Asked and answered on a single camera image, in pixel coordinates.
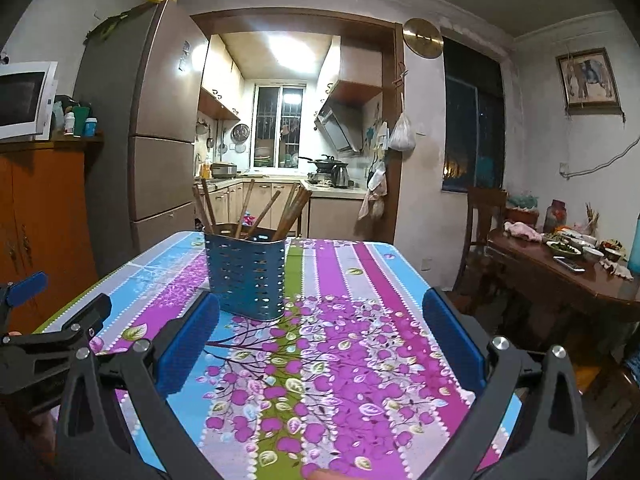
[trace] elephant painting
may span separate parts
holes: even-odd
[[[560,56],[558,65],[569,109],[584,105],[620,106],[605,49]]]

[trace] range hood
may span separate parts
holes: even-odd
[[[362,150],[362,109],[327,103],[316,118],[316,128],[325,134],[338,153]]]

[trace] blue gripper pad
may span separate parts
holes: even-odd
[[[10,307],[16,307],[33,298],[47,288],[47,275],[36,272],[21,282],[14,283],[9,289],[6,302]]]
[[[479,395],[486,386],[487,352],[481,351],[488,344],[486,332],[474,318],[459,314],[436,288],[422,298],[422,316],[460,386]]]
[[[161,397],[179,392],[187,380],[205,343],[218,324],[220,304],[213,294],[203,293],[181,318],[171,320],[154,338],[164,339],[177,333],[166,345],[166,349],[156,361],[154,375],[156,390]]]

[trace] plastic bag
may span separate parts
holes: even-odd
[[[383,196],[386,195],[386,176],[385,163],[380,161],[377,164],[376,171],[372,175],[367,184],[367,193],[362,201],[362,206],[358,213],[358,220],[362,220],[369,214],[369,203],[373,202],[370,208],[371,217],[376,219],[382,216],[385,211],[385,202]]]
[[[398,152],[410,152],[415,148],[415,134],[411,129],[409,117],[404,111],[404,94],[402,97],[402,113],[394,127],[394,132],[389,141],[389,147]]]

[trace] ceiling light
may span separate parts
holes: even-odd
[[[282,100],[288,105],[299,105],[302,102],[302,94],[299,94],[298,92],[283,94]]]
[[[316,70],[316,56],[302,41],[284,34],[269,35],[269,48],[278,63],[305,74]]]

